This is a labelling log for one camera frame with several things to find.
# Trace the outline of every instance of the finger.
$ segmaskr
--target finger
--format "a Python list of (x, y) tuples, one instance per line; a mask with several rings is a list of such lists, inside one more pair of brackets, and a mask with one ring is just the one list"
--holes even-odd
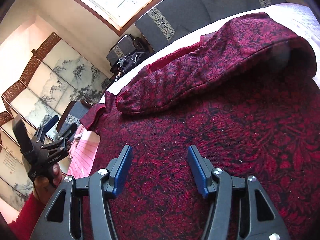
[(57, 176), (53, 179), (53, 184), (58, 186), (61, 183), (61, 180), (62, 180), (62, 170), (60, 169)]
[(52, 166), (52, 170), (53, 170), (53, 174), (54, 174), (55, 176), (58, 175), (58, 174), (59, 174), (59, 170), (60, 170), (59, 164), (57, 163), (57, 164), (53, 165), (53, 166)]
[(47, 187), (49, 185), (49, 180), (46, 177), (37, 177), (35, 180), (36, 187)]

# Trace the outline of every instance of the blue gripper pad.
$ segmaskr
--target blue gripper pad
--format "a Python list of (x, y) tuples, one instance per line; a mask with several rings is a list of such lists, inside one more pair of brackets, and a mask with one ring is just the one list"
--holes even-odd
[(49, 132), (50, 129), (56, 124), (57, 121), (59, 121), (59, 117), (55, 115), (44, 125), (43, 127), (44, 132)]
[(216, 191), (211, 176), (213, 165), (208, 159), (201, 157), (195, 145), (189, 146), (187, 157), (198, 192), (207, 198), (210, 193)]
[(132, 162), (132, 147), (125, 145), (118, 158), (112, 159), (107, 166), (110, 171), (106, 193), (109, 198), (116, 198), (122, 193)]

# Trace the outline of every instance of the person's arm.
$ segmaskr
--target person's arm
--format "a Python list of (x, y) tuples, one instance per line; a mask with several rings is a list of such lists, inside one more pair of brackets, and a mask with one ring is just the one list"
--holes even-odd
[[(62, 180), (62, 172), (58, 164), (52, 168), (55, 175), (53, 183), (58, 186)], [(24, 204), (16, 221), (9, 224), (11, 231), (19, 240), (30, 239), (32, 231), (54, 191), (55, 189), (49, 184), (47, 178), (36, 178), (33, 193)]]

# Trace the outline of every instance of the human hand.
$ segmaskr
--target human hand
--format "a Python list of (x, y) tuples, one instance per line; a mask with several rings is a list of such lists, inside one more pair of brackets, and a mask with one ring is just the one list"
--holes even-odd
[[(53, 184), (58, 186), (64, 177), (59, 164), (53, 165), (52, 170), (54, 175)], [(46, 205), (54, 193), (55, 188), (49, 183), (46, 177), (37, 177), (33, 185), (33, 195), (37, 200)]]

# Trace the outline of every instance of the white bedding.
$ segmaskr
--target white bedding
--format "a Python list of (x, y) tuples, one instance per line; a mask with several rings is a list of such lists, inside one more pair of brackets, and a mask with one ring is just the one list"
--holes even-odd
[[(138, 74), (140, 69), (144, 66), (155, 62), (156, 60), (164, 57), (177, 49), (190, 46), (198, 41), (200, 41), (200, 36), (208, 33), (213, 33), (220, 29), (227, 21), (232, 18), (239, 17), (241, 15), (265, 12), (270, 18), (274, 21), (284, 25), (285, 27), (294, 31), (297, 35), (305, 38), (310, 45), (312, 46), (317, 61), (317, 68), (320, 68), (320, 25), (316, 20), (316, 17), (313, 15), (309, 7), (293, 4), (293, 3), (282, 3), (271, 5), (266, 8), (256, 9), (244, 13), (239, 13), (225, 19), (221, 19), (212, 24), (209, 24), (195, 32), (192, 32), (181, 39), (176, 40), (169, 46), (165, 47), (158, 53), (154, 54), (150, 58), (146, 59), (142, 64), (134, 68), (132, 71), (124, 75), (118, 82), (113, 83), (108, 91), (117, 95), (120, 90), (126, 86), (131, 79)], [(316, 76), (313, 78), (318, 87), (320, 87), (320, 70), (317, 71)], [(104, 103), (104, 97), (100, 100), (100, 103)]]

